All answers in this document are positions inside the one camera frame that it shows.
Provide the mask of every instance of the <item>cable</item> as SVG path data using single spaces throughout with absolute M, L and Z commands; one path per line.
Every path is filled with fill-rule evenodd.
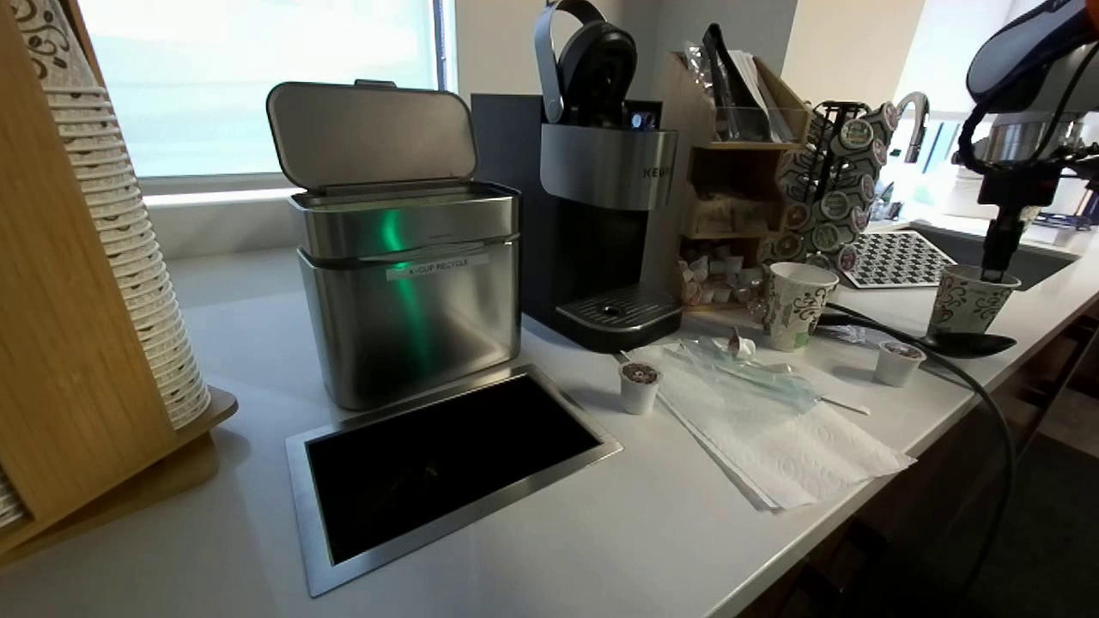
M 986 527 L 986 540 L 981 540 L 981 545 L 980 545 L 980 552 L 975 552 L 975 561 L 971 561 L 971 565 L 968 565 L 968 572 L 965 572 L 965 581 L 959 586 L 959 603 L 962 603 L 971 594 L 975 581 L 981 578 L 981 569 L 988 563 L 988 552 L 993 552 L 993 545 L 995 545 L 995 540 L 1002 531 L 1002 523 L 1007 523 L 1007 511 L 1010 511 L 1010 501 L 1012 501 L 1012 490 L 1017 490 L 1017 443 L 1010 437 L 1007 414 L 999 412 L 993 396 L 968 372 L 962 372 L 955 360 L 936 355 L 925 339 L 919 339 L 919 336 L 909 336 L 905 328 L 893 328 L 893 327 L 888 327 L 878 320 L 866 315 L 866 311 L 834 307 L 834 303 L 827 303 L 827 308 L 846 311 L 851 327 L 878 328 L 878 332 L 891 332 L 891 336 L 898 336 L 898 339 L 905 339 L 909 347 L 920 347 L 930 363 L 939 363 L 939 368 L 951 372 L 955 378 L 962 378 L 981 399 L 981 405 L 995 414 L 995 424 L 1002 433 L 1002 490 L 999 490 L 993 523 Z
M 971 133 L 975 133 L 975 126 L 986 121 L 986 113 L 988 113 L 988 104 L 975 104 L 971 113 L 968 113 L 965 124 L 962 124 L 962 133 L 959 133 L 959 160 L 962 160 L 965 168 L 980 170 L 980 175 L 988 175 L 988 170 L 993 170 L 993 168 L 988 168 L 981 158 L 975 158 L 975 151 L 971 151 Z

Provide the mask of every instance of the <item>espresso machine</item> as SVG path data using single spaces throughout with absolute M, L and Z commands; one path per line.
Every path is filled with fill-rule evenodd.
M 580 31 L 552 54 L 552 14 Z M 474 91 L 477 183 L 518 189 L 518 307 L 591 350 L 628 350 L 679 327 L 671 286 L 649 286 L 649 228 L 671 207 L 678 140 L 659 104 L 625 101 L 635 45 L 580 3 L 537 24 L 543 95 Z

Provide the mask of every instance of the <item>paper cup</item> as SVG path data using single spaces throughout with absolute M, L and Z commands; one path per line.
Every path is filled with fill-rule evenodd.
M 186 336 L 180 336 L 165 347 L 148 350 L 146 358 L 154 374 L 173 374 L 173 372 L 180 374 L 180 372 L 186 372 L 189 355 L 193 355 L 193 347 L 186 342 Z
M 152 231 L 148 217 L 139 223 L 119 223 L 119 221 L 97 223 L 97 231 L 101 231 L 105 247 L 110 247 L 110 251 L 135 247 L 139 240 L 154 245 L 154 231 Z
M 182 328 L 180 320 L 157 327 L 152 339 L 142 339 L 142 347 L 146 347 L 146 358 L 152 363 L 173 363 L 173 360 L 182 363 L 182 360 L 189 360 L 189 339 L 186 339 L 186 328 Z
M 763 328 L 773 350 L 805 347 L 838 275 L 819 264 L 775 260 L 765 267 Z
M 119 185 L 119 189 L 110 189 L 110 192 L 87 192 L 82 199 L 91 201 L 91 213 L 105 217 L 105 221 L 146 213 L 139 185 Z
M 1020 289 L 1020 278 L 981 283 L 975 264 L 951 264 L 939 278 L 939 295 L 929 323 L 936 332 L 986 332 L 1007 297 Z
M 129 235 L 129 238 L 113 238 L 113 240 L 105 240 L 105 251 L 107 251 L 107 260 L 125 260 L 129 255 L 148 255 L 148 251 L 157 251 L 157 240 L 154 235 Z
M 139 270 L 148 270 L 148 267 L 165 264 L 157 247 L 146 247 L 146 251 L 131 251 L 131 255 L 113 255 L 113 259 L 107 255 L 107 260 L 110 260 L 113 278 L 131 278 L 131 275 L 139 275 Z
M 3 524 L 15 524 L 15 523 L 24 523 L 28 511 L 21 506 L 21 497 L 15 494 L 15 489 L 0 476 L 0 527 Z
M 157 311 L 177 311 L 177 291 L 168 286 L 148 286 L 139 291 L 125 291 L 135 323 L 148 323 Z
M 118 124 L 113 107 L 53 107 L 56 124 Z
M 53 109 L 97 109 L 110 107 L 107 89 L 44 89 Z
M 165 270 L 165 264 L 148 264 L 142 270 L 118 275 L 113 283 L 125 295 L 139 295 L 139 291 L 148 291 L 148 289 L 168 283 L 168 270 Z
M 66 151 L 113 151 L 113 149 L 129 149 L 125 133 L 66 138 Z
M 118 121 L 73 121 L 73 124 L 58 124 L 58 133 L 66 140 L 87 140 L 87 138 L 119 138 L 125 129 L 118 126 Z
M 152 223 L 146 208 L 119 208 L 119 213 L 93 213 L 97 231 L 131 231 Z
M 105 180 L 82 180 L 81 183 L 81 192 L 82 196 L 97 196 L 97 192 L 119 192 L 119 189 L 139 189 L 139 180 L 135 175 L 105 175 Z
M 209 387 L 204 384 L 204 378 L 189 378 L 182 381 L 177 392 L 161 396 L 168 400 L 168 422 L 177 430 L 189 424 L 193 418 L 201 418 L 209 410 Z
M 621 363 L 621 410 L 646 414 L 655 400 L 659 372 L 653 363 Z
M 82 54 L 82 42 L 73 34 L 68 8 L 61 0 L 21 0 L 19 31 L 24 34 L 28 57 L 40 85 L 87 89 L 97 85 L 97 71 Z
M 87 164 L 131 164 L 129 149 L 105 149 L 105 151 L 68 151 L 68 164 L 73 168 L 87 168 Z
M 878 363 L 874 368 L 874 378 L 878 384 L 905 384 L 915 374 L 915 368 L 920 368 L 920 363 L 925 363 L 925 350 L 920 347 L 882 339 L 878 342 Z
M 131 180 L 135 180 L 131 160 L 73 164 L 73 170 L 75 170 L 81 183 L 91 183 L 91 180 L 119 180 L 119 175 L 131 175 Z
M 161 303 L 157 308 L 152 308 L 146 315 L 131 315 L 131 323 L 135 323 L 142 342 L 154 342 L 157 336 L 182 332 L 182 323 L 177 315 L 177 303 Z

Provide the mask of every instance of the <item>mug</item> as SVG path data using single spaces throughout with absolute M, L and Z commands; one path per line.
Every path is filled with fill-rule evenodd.
M 819 264 L 775 260 L 765 267 L 763 328 L 773 350 L 805 347 L 821 320 L 838 275 Z

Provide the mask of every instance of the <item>white countertop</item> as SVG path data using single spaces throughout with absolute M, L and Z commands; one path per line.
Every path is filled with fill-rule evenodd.
M 311 601 L 284 439 L 336 418 L 320 384 L 292 251 L 177 260 L 173 283 L 209 384 L 240 399 L 218 430 L 219 474 L 0 572 L 3 618 L 53 616 L 735 616 L 813 549 L 874 490 L 782 515 L 757 511 L 671 414 L 621 414 L 614 360 L 529 323 L 521 350 L 621 453 L 585 468 L 370 578 Z M 1017 347 L 965 368 L 993 384 L 1099 289 L 1099 247 L 1010 297 L 995 332 Z M 841 307 L 920 332 L 930 291 L 841 291 Z M 813 339 L 791 355 L 859 384 L 874 350 Z M 859 418 L 920 453 L 968 392 L 915 374 L 866 381 Z

